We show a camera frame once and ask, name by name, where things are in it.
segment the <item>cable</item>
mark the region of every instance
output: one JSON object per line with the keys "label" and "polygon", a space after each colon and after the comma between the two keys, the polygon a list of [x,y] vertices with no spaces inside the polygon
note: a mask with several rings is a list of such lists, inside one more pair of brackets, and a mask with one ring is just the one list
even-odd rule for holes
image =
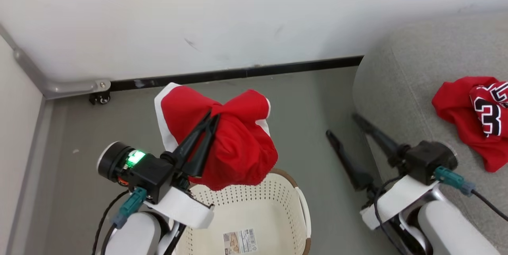
{"label": "cable", "polygon": [[488,205],[491,210],[493,210],[495,213],[497,213],[497,215],[502,217],[504,220],[508,221],[508,217],[504,213],[502,213],[499,209],[497,209],[497,207],[495,207],[490,201],[488,201],[488,199],[483,197],[483,195],[481,195],[476,190],[472,190],[471,193],[473,195],[477,196],[479,199],[481,199],[481,201],[483,201],[486,205]]}
{"label": "cable", "polygon": [[100,248],[100,255],[105,255],[109,239],[111,238],[113,231],[115,231],[115,228],[116,228],[116,224],[112,224],[111,227],[109,228],[108,232],[106,233],[106,236],[104,237],[104,242],[102,243],[102,247]]}
{"label": "cable", "polygon": [[176,248],[176,244],[178,244],[178,241],[180,241],[180,237],[182,237],[183,231],[185,230],[186,227],[187,226],[185,224],[179,224],[178,226],[176,226],[176,225],[173,226],[173,230],[176,228],[176,232],[174,233],[175,235],[174,235],[173,239],[171,240],[171,242],[169,243],[169,245],[167,246],[163,255],[171,255],[171,253],[173,253],[173,251]]}
{"label": "cable", "polygon": [[397,250],[399,251],[399,253],[401,255],[406,255],[406,252],[404,250],[402,250],[399,245],[397,245],[395,243],[395,240],[392,238],[392,236],[388,233],[388,231],[385,229],[385,226],[383,225],[383,222],[381,221],[381,217],[379,216],[379,210],[377,209],[377,201],[379,199],[379,197],[381,196],[381,191],[384,190],[386,188],[387,185],[389,185],[390,183],[394,182],[394,181],[398,181],[400,179],[402,179],[404,177],[404,175],[400,175],[396,178],[393,178],[393,179],[390,179],[388,181],[386,181],[382,186],[381,188],[379,188],[376,192],[376,195],[374,197],[374,213],[376,215],[376,218],[377,218],[377,221],[379,221],[379,227],[381,228],[381,230],[384,232],[384,234],[386,235],[386,237],[388,237],[388,240],[392,243],[393,246],[395,246],[395,248],[397,248]]}
{"label": "cable", "polygon": [[125,196],[128,193],[129,193],[129,190],[126,190],[125,192],[122,192],[121,194],[119,194],[115,199],[113,199],[113,201],[111,201],[111,203],[109,203],[109,206],[104,211],[104,214],[102,215],[102,218],[100,219],[100,221],[98,223],[98,228],[97,228],[97,232],[96,232],[96,236],[95,236],[95,240],[94,240],[94,246],[92,247],[92,255],[96,255],[97,242],[98,242],[98,237],[100,235],[100,230],[102,229],[102,224],[104,224],[104,220],[106,219],[106,216],[108,215],[109,210],[113,207],[113,205],[121,197]]}

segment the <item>barcode label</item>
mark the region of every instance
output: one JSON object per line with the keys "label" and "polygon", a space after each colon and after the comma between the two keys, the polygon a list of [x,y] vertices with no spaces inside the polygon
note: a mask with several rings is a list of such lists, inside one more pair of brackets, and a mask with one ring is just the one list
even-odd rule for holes
{"label": "barcode label", "polygon": [[244,229],[223,234],[224,254],[234,255],[258,251],[254,229]]}
{"label": "barcode label", "polygon": [[256,238],[254,237],[254,229],[249,229],[250,244],[256,244]]}

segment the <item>white plastic basket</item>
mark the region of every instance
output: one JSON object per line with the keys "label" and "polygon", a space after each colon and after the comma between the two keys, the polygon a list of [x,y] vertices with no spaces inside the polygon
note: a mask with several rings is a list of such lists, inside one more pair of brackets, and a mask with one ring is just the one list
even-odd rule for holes
{"label": "white plastic basket", "polygon": [[[286,172],[274,169],[257,186],[232,185],[214,192],[196,185],[190,190],[198,201],[216,206],[215,217],[207,229],[186,228],[176,247],[177,255],[243,254],[242,249],[253,255],[309,253],[309,208],[296,182]],[[246,236],[237,238],[241,246],[236,253],[234,247],[238,245],[227,239],[242,231]]]}

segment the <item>black baseboard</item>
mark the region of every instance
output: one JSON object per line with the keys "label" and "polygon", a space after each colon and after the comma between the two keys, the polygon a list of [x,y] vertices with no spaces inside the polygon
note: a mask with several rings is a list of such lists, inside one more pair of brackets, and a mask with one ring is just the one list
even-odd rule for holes
{"label": "black baseboard", "polygon": [[354,67],[360,64],[362,58],[363,56],[353,56],[348,58],[287,63],[283,65],[247,67],[245,69],[227,69],[224,71],[204,72],[197,74],[112,81],[110,91],[161,87],[166,86],[171,82],[178,84],[189,84],[198,82],[209,82],[209,81],[267,76],[267,75],[297,73],[305,71],[316,71],[318,69],[335,69],[337,67]]}

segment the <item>wall bracket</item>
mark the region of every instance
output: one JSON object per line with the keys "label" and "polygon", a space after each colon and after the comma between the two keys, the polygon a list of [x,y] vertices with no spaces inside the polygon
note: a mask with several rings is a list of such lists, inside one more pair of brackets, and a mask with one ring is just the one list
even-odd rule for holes
{"label": "wall bracket", "polygon": [[13,49],[13,56],[18,65],[24,70],[31,81],[47,100],[56,98],[66,98],[69,96],[79,96],[81,94],[94,94],[104,92],[111,88],[109,80],[90,80],[78,82],[58,82],[48,79],[36,66],[33,60],[20,49],[9,35],[5,28],[0,24],[0,36]]}

